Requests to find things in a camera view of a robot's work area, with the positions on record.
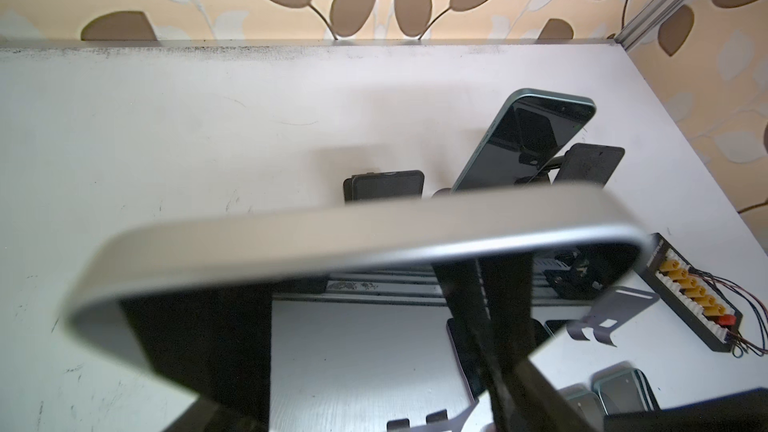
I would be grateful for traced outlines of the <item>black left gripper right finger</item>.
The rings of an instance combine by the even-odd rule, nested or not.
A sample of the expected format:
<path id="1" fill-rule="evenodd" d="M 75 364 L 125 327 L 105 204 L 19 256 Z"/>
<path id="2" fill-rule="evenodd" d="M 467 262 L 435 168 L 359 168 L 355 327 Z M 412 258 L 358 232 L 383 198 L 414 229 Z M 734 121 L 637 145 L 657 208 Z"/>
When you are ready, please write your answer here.
<path id="1" fill-rule="evenodd" d="M 482 358 L 480 376 L 496 431 L 593 431 L 527 357 L 510 367 Z"/>

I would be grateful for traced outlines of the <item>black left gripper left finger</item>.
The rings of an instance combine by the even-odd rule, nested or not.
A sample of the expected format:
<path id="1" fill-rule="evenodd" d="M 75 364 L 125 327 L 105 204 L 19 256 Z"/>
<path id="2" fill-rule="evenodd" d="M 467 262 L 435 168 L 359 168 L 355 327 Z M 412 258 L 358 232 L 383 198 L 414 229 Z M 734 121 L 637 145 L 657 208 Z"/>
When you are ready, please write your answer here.
<path id="1" fill-rule="evenodd" d="M 200 397 L 164 432 L 247 432 L 266 431 L 255 418 Z"/>

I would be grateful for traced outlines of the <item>silver phone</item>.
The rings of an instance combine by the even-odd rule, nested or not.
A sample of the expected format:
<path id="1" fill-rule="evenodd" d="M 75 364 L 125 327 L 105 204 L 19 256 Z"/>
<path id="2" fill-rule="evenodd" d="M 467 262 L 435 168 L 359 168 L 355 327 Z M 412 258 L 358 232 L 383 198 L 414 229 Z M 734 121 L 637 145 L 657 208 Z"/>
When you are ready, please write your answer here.
<path id="1" fill-rule="evenodd" d="M 274 284 L 431 264 L 480 365 L 493 357 L 510 367 L 534 348 L 534 254 L 579 246 L 623 274 L 649 239 L 589 183 L 166 223 L 106 242 L 64 319 L 83 342 L 268 429 Z"/>

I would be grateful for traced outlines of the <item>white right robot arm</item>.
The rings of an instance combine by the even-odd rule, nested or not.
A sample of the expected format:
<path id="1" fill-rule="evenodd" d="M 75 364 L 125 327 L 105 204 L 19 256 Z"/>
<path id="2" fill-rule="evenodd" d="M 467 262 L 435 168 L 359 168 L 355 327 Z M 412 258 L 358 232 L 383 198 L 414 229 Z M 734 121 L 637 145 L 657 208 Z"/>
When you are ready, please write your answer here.
<path id="1" fill-rule="evenodd" d="M 767 389 L 757 388 L 689 405 L 609 415 L 605 431 L 766 431 Z"/>

